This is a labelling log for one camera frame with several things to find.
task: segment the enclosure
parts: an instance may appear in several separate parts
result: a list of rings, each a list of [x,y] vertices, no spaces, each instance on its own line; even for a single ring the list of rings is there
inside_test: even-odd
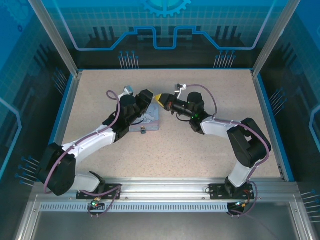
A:
[[[0,0],[1,239],[318,239],[319,11],[317,0]],[[76,191],[44,194],[35,172],[47,146],[101,125],[116,110],[106,91],[176,84],[206,86],[217,117],[252,118],[270,141],[248,217],[207,193],[236,164],[230,141],[158,104],[158,130],[77,166],[122,184],[106,215],[91,219]],[[212,114],[201,88],[180,99],[194,91]]]

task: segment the blue edge trim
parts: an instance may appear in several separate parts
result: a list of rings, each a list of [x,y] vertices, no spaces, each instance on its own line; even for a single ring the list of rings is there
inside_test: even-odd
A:
[[[188,68],[188,69],[214,69],[214,68]],[[231,70],[231,69],[246,69],[246,70],[251,70],[251,68],[226,68],[228,70]],[[68,84],[66,86],[66,89],[65,89],[65,92],[64,92],[64,95],[63,95],[63,99],[62,99],[62,102],[61,102],[61,105],[60,105],[60,109],[59,109],[59,112],[58,112],[58,115],[56,117],[56,120],[55,120],[55,123],[54,123],[54,127],[53,127],[53,130],[52,130],[52,134],[51,134],[51,137],[50,137],[50,141],[49,141],[49,144],[53,143],[54,142],[54,139],[55,139],[55,136],[57,134],[57,130],[58,130],[58,126],[59,126],[59,123],[61,121],[61,116],[62,116],[62,113],[64,111],[64,107],[65,107],[65,104],[66,104],[66,101],[67,101],[67,96],[68,96],[68,93],[69,93],[69,90],[70,90],[70,86],[71,86],[71,83],[72,83],[72,79],[73,76],[71,75],[70,78],[69,78],[69,81],[68,81]],[[268,96],[267,96],[267,92],[266,92],[266,88],[265,88],[265,85],[262,81],[262,78],[261,78],[261,75],[259,74],[258,75],[258,82],[260,84],[260,87],[261,87],[261,90],[262,90],[262,94],[263,94],[263,100],[265,101],[265,104],[266,104],[266,108],[268,110],[268,113],[270,115],[270,119],[271,119],[271,123],[272,123],[272,127],[274,129],[274,132],[275,132],[275,137],[277,139],[277,142],[278,142],[278,146],[279,146],[279,149],[280,149],[280,153],[281,153],[281,156],[282,156],[282,159],[283,159],[283,163],[284,163],[284,167],[285,167],[285,170],[286,170],[286,173],[288,175],[288,181],[290,182],[294,182],[295,181],[295,178],[294,178],[294,175],[292,173],[292,170],[291,170],[291,167],[290,167],[290,164],[289,164],[289,160],[288,160],[288,157],[287,157],[287,154],[286,154],[286,151],[285,151],[285,147],[284,147],[284,144],[282,142],[282,139],[280,137],[280,132],[279,132],[279,129],[278,129],[278,126],[277,126],[277,123],[276,123],[276,119],[273,115],[273,112],[272,112],[272,108],[271,108],[271,105],[270,105],[270,102],[269,102],[269,99],[268,99]]]

